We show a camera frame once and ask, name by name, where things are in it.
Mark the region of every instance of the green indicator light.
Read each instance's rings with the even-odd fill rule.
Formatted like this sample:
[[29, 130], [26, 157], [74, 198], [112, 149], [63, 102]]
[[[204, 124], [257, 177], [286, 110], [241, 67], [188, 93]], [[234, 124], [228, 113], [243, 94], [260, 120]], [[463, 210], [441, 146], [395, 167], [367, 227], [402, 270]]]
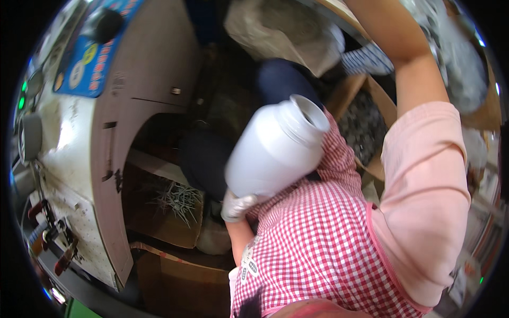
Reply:
[[21, 97], [19, 99], [18, 109], [22, 109], [24, 105], [25, 105], [25, 97]]

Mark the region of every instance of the dark blue pants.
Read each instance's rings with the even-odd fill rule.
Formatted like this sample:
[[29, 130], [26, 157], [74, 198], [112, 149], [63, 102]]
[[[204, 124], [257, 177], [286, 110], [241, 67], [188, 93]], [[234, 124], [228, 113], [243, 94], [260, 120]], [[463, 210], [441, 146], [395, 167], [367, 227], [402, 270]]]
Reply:
[[[291, 94], [302, 95], [323, 109], [323, 105], [309, 83], [311, 72], [304, 66], [270, 59], [262, 63], [256, 80], [264, 105], [288, 100]], [[226, 192], [224, 168], [234, 144], [210, 130], [194, 130], [180, 141], [180, 168], [189, 184], [221, 201]], [[307, 176], [319, 180], [316, 172]]]

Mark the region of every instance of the hand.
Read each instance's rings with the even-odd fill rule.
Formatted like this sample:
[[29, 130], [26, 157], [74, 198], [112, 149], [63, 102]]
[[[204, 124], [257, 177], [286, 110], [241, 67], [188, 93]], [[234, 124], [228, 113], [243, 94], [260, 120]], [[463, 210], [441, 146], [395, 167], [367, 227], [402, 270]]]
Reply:
[[237, 197], [230, 189], [227, 189], [224, 195], [221, 217], [225, 222], [240, 222], [245, 219], [246, 210], [257, 202], [258, 197], [254, 194]]

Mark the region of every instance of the blue label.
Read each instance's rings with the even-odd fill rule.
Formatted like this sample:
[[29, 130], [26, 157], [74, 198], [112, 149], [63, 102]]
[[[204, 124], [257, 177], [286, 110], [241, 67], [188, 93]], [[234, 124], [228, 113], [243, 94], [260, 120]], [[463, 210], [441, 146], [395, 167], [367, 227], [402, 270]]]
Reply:
[[[90, 3], [64, 50], [53, 84], [55, 93], [91, 98], [102, 93], [118, 44], [142, 2], [143, 0], [95, 0]], [[84, 21], [99, 7], [115, 10], [124, 17], [124, 25], [118, 34], [104, 44], [79, 35]]]

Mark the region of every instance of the white plastic bottle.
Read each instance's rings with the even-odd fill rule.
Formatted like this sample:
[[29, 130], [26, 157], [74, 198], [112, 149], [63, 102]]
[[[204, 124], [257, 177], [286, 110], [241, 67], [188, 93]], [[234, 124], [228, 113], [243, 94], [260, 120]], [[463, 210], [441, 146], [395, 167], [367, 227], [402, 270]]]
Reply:
[[228, 187], [238, 197], [256, 194], [260, 201], [276, 195], [316, 169], [329, 128], [323, 111], [300, 95], [261, 107], [230, 155]]

